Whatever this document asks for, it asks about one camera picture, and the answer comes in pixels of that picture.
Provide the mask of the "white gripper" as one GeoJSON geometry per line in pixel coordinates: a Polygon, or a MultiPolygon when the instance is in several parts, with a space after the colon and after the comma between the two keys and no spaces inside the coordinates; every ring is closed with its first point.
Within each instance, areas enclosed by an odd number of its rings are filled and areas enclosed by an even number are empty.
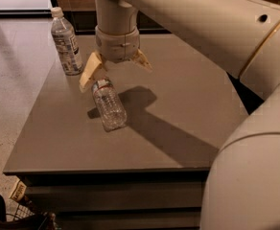
{"type": "Polygon", "coordinates": [[[130,60],[137,66],[151,71],[152,66],[147,57],[139,49],[140,35],[138,29],[128,34],[113,35],[104,33],[99,27],[95,29],[95,48],[87,60],[79,80],[82,93],[98,79],[105,76],[106,68],[104,60],[114,63],[130,60]]]}

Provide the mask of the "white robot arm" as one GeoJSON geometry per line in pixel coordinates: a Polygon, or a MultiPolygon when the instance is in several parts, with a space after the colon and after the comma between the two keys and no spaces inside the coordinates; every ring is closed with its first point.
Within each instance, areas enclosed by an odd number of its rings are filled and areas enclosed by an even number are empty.
{"type": "Polygon", "coordinates": [[[131,47],[142,12],[238,80],[262,103],[220,145],[199,230],[280,230],[280,5],[265,0],[95,0],[96,50],[85,90],[109,62],[149,63],[131,47]]]}

